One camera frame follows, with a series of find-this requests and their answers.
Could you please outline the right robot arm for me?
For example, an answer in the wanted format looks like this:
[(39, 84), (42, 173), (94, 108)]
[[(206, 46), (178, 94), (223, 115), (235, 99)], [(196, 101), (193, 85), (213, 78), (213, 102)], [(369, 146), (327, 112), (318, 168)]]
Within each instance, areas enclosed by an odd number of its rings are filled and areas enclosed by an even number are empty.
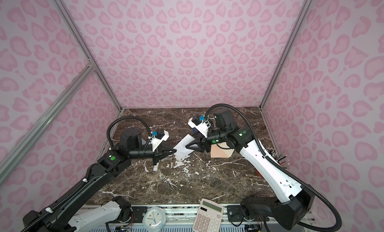
[(186, 148), (211, 152), (213, 146), (225, 143), (229, 150), (242, 155), (270, 185), (275, 197), (249, 195), (241, 202), (240, 216), (244, 220), (274, 218), (284, 229), (292, 230), (311, 208), (314, 194), (283, 172), (255, 135), (248, 118), (239, 110), (235, 111), (245, 121), (244, 127), (238, 125), (227, 107), (214, 113), (214, 127), (209, 118), (198, 114), (191, 117), (188, 124), (195, 130), (194, 141)]

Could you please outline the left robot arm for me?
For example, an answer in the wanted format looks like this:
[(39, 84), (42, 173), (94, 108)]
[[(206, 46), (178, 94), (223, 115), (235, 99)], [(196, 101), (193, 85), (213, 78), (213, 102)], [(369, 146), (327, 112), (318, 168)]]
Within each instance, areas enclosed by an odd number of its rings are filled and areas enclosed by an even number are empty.
[(131, 203), (122, 196), (114, 197), (96, 215), (76, 219), (76, 212), (103, 186), (113, 181), (133, 160), (152, 159), (154, 165), (177, 150), (167, 144), (169, 134), (159, 129), (148, 140), (138, 128), (127, 129), (120, 142), (90, 165), (83, 179), (59, 199), (41, 211), (30, 211), (23, 217), (25, 232), (79, 232), (111, 222), (133, 222)]

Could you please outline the beige envelope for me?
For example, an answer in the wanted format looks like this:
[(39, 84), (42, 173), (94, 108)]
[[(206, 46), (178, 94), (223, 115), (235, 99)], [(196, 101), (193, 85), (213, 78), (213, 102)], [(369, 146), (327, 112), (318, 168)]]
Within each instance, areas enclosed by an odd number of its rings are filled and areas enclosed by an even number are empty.
[(219, 145), (212, 145), (210, 156), (211, 158), (229, 158), (232, 156), (234, 149), (220, 148)]

